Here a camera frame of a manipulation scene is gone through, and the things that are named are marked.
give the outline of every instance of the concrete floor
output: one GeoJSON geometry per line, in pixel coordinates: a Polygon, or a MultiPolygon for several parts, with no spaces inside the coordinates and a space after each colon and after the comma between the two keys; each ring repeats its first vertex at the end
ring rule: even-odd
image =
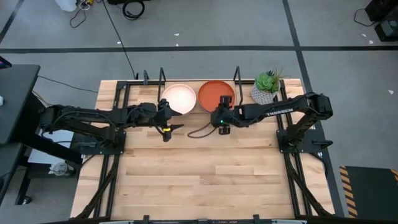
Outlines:
{"type": "MultiPolygon", "coordinates": [[[[128,52],[135,71],[142,73],[146,69],[151,78],[157,76],[160,67],[164,67],[168,78],[229,78],[237,65],[246,78],[254,78],[273,65],[283,67],[288,77],[303,78],[284,1],[152,0],[146,2],[144,15],[136,21],[125,20],[119,8],[107,6],[126,47],[290,47],[283,51],[128,52]]],[[[380,42],[373,27],[353,22],[354,11],[369,1],[288,0],[300,45],[398,45],[380,42]]],[[[0,1],[0,29],[17,2],[0,1]]],[[[72,29],[69,20],[75,13],[61,11],[54,1],[25,0],[7,34],[0,39],[0,54],[12,63],[39,64],[44,77],[91,90],[98,90],[100,80],[132,79],[124,53],[98,50],[121,47],[102,4],[94,4],[86,12],[85,23],[72,29]],[[103,52],[67,53],[69,48],[103,52]],[[2,54],[16,49],[27,49],[28,54],[2,54]],[[38,49],[44,53],[29,53],[38,49]]],[[[364,12],[359,12],[358,19],[369,22],[364,12]]],[[[398,53],[306,51],[303,57],[313,90],[328,95],[335,111],[334,117],[323,122],[326,138],[335,142],[329,147],[334,170],[340,165],[398,169],[394,145],[398,132],[398,53]]],[[[35,91],[50,103],[95,106],[95,93],[47,80],[38,79],[35,91]]],[[[29,195],[34,202],[15,206],[22,175],[23,172],[14,176],[0,207],[1,223],[43,223],[69,217],[76,180],[33,181],[29,195]]],[[[336,176],[343,198],[340,178],[337,173],[336,176]]]]}

